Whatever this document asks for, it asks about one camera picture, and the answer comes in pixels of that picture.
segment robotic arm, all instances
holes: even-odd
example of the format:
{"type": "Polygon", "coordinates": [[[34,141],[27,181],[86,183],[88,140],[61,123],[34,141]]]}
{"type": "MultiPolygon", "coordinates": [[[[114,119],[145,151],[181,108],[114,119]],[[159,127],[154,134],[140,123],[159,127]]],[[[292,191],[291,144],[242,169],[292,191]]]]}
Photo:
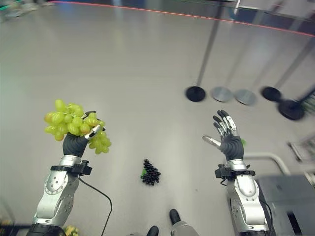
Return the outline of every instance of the robotic arm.
{"type": "Polygon", "coordinates": [[[65,224],[73,207],[73,197],[79,185],[79,176],[89,175],[92,168],[81,157],[88,141],[102,127],[97,125],[85,136],[68,133],[63,142],[63,154],[59,165],[52,166],[44,184],[32,226],[27,236],[64,236],[65,224]]]}
{"type": "Polygon", "coordinates": [[[217,178],[227,180],[227,192],[231,198],[231,211],[235,226],[243,235],[265,235],[268,225],[259,202],[259,187],[253,179],[254,171],[248,170],[243,161],[244,148],[232,117],[224,110],[213,116],[215,128],[221,136],[218,141],[210,136],[202,139],[225,154],[226,164],[215,170],[217,178]]]}

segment gray floor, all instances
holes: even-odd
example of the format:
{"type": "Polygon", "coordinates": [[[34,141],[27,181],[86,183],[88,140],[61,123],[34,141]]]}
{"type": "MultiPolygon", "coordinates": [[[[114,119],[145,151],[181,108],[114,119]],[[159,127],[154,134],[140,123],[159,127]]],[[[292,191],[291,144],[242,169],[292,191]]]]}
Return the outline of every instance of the gray floor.
{"type": "MultiPolygon", "coordinates": [[[[292,122],[258,95],[254,107],[209,96],[192,103],[184,96],[194,84],[213,21],[119,8],[57,4],[1,24],[0,191],[18,222],[30,223],[61,143],[44,133],[43,115],[54,100],[95,109],[113,145],[107,155],[87,149],[93,172],[84,179],[113,199],[107,235],[145,233],[153,224],[168,235],[168,211],[177,208],[200,235],[234,235],[225,188],[214,169],[223,155],[202,141],[217,136],[212,115],[225,109],[247,141],[247,152],[268,151],[294,173],[298,165],[286,146],[314,132],[314,117],[292,122]],[[158,186],[140,182],[142,160],[162,172],[158,186]]],[[[309,38],[272,29],[222,22],[202,86],[223,85],[239,58],[229,85],[248,88],[277,53],[262,85],[273,85],[309,38]]],[[[282,88],[296,98],[314,83],[314,52],[282,88]]],[[[251,162],[257,174],[276,174],[269,162],[251,162]]],[[[99,235],[109,211],[106,199],[80,185],[67,224],[82,235],[99,235]]]]}

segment robot forearm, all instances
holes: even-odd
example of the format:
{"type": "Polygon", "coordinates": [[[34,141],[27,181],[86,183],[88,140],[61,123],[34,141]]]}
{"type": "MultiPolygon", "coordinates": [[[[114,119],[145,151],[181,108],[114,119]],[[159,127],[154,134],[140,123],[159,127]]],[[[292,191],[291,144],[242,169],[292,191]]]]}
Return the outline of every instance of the robot forearm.
{"type": "Polygon", "coordinates": [[[33,225],[27,236],[59,235],[61,226],[66,222],[72,207],[73,197],[79,185],[79,175],[89,175],[91,167],[88,161],[73,155],[65,155],[58,166],[52,166],[44,185],[33,225]]]}

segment gray pants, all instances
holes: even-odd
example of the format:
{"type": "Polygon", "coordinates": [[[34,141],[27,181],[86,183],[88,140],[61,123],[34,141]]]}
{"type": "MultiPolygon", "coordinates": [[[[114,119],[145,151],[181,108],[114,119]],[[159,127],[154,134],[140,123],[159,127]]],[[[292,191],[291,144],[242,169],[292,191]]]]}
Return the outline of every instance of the gray pants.
{"type": "Polygon", "coordinates": [[[185,221],[179,221],[173,225],[171,236],[199,236],[199,234],[185,221]]]}

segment black cable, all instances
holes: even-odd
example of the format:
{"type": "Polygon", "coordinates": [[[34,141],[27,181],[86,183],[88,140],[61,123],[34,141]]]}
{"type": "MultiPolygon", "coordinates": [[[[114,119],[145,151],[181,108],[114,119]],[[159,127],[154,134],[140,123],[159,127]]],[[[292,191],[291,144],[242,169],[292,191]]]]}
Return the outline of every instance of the black cable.
{"type": "Polygon", "coordinates": [[[268,233],[268,236],[270,236],[271,235],[271,230],[272,230],[272,226],[273,226],[273,219],[272,219],[272,212],[271,212],[271,208],[270,208],[270,206],[265,202],[265,201],[263,201],[263,200],[261,200],[261,199],[259,199],[259,201],[261,202],[261,203],[264,203],[267,207],[268,207],[268,210],[269,210],[269,212],[270,212],[270,226],[269,226],[269,233],[268,233]]]}
{"type": "Polygon", "coordinates": [[[95,191],[99,192],[101,195],[105,196],[105,197],[109,200],[109,203],[110,203],[110,212],[109,212],[109,214],[108,214],[108,216],[107,216],[107,220],[106,220],[106,223],[105,223],[105,225],[104,225],[104,229],[103,229],[102,234],[101,234],[101,236],[103,236],[104,231],[105,231],[105,228],[106,228],[107,223],[108,223],[108,220],[109,220],[109,217],[110,217],[110,214],[112,213],[112,210],[113,210],[112,200],[111,200],[110,197],[108,197],[105,193],[99,191],[97,188],[93,187],[92,185],[90,185],[90,184],[84,182],[80,177],[79,177],[79,180],[80,180],[82,183],[84,183],[86,186],[88,186],[88,187],[94,189],[95,191]]]}
{"type": "Polygon", "coordinates": [[[226,186],[226,184],[223,183],[224,181],[226,181],[226,179],[222,180],[220,184],[222,184],[223,186],[226,186]]]}

